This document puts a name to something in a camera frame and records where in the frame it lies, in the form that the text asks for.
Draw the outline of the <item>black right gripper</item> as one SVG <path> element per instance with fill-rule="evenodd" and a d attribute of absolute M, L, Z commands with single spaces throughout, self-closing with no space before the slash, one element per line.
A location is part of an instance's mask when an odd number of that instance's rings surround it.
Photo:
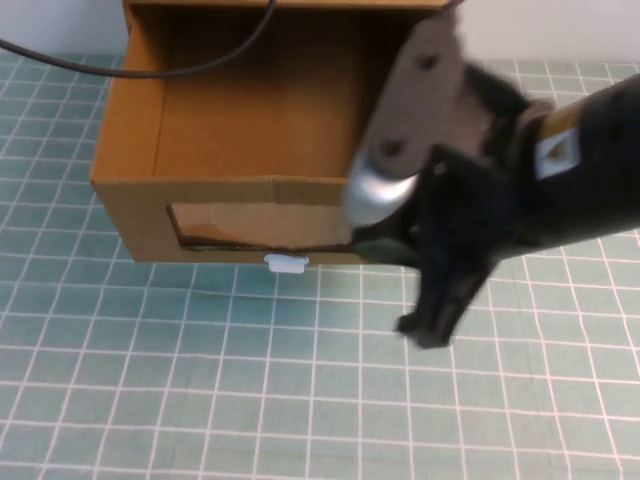
<path fill-rule="evenodd" d="M 396 331 L 417 346 L 446 347 L 480 285 L 494 269 L 496 251 L 512 241 L 524 216 L 518 178 L 531 153 L 500 145 L 471 155 L 448 144 L 419 154 L 416 171 L 393 177 L 367 147 L 352 163 L 352 248 L 364 261 L 410 267 L 430 288 L 401 316 Z M 454 276 L 474 283 L 440 289 Z"/>

